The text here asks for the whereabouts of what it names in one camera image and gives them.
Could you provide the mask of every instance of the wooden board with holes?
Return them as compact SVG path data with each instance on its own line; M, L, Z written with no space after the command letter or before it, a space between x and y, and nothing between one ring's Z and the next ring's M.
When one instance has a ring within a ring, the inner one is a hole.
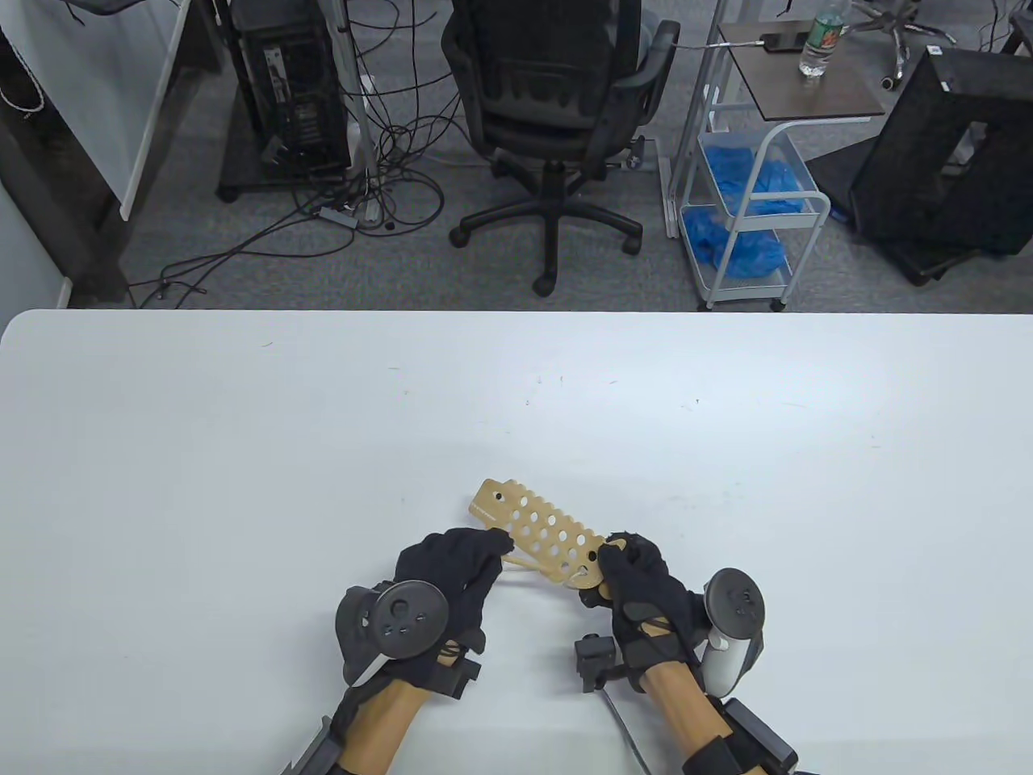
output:
M484 479L470 503L470 514L486 526L509 533L550 581L576 589L602 583L596 552L603 537L519 482Z

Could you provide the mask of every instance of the phone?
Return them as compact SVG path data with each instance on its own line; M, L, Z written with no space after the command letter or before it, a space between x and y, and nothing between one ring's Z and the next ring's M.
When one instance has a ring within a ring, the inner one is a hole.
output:
M760 36L769 54L788 54L804 51L809 32L765 32Z

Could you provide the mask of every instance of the gray cable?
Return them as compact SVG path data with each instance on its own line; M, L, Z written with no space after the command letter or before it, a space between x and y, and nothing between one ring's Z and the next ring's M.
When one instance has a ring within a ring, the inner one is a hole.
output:
M614 701L611 700L606 689L599 689L599 693L602 694L602 701L606 704L606 707L609 708L609 713L614 716L614 720L617 721L617 725L621 727L621 737L624 738L624 742L628 744L631 752L635 755L638 766L643 768L645 775L653 775L653 773L650 772L649 765L646 764L646 760L643 758L641 751L639 751L638 746L635 745L635 739L631 737L631 733L628 732L628 725L624 723L624 719L621 718L621 712L617 710L617 706L614 705Z
M763 44L763 40L747 40L743 43L709 43L707 45L681 45L680 43L675 43L675 48L682 49L683 51L702 51L703 49L749 49Z

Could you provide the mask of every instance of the water bottle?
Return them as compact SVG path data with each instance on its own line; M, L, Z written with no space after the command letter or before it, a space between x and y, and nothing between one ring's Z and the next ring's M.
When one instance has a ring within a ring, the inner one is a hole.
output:
M804 53L800 56L800 71L807 78L817 79L825 74L849 10L850 0L825 0L821 5L804 44Z

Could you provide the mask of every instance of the chair wheel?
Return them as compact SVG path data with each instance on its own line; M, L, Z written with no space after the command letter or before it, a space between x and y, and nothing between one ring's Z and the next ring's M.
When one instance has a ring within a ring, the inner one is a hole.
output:
M537 280L531 283L531 288L535 293L545 299L552 296L553 291L556 290L556 278L552 275L541 275Z
M638 255L638 251L643 249L643 238L639 237L628 237L624 241L624 245L621 246L623 250L628 255Z
M232 186L219 186L215 189L215 195L219 197L220 202L232 205L241 198L241 189L233 188Z
M465 248L470 244L470 233L464 231L462 226L456 226L448 233L448 242L456 248Z

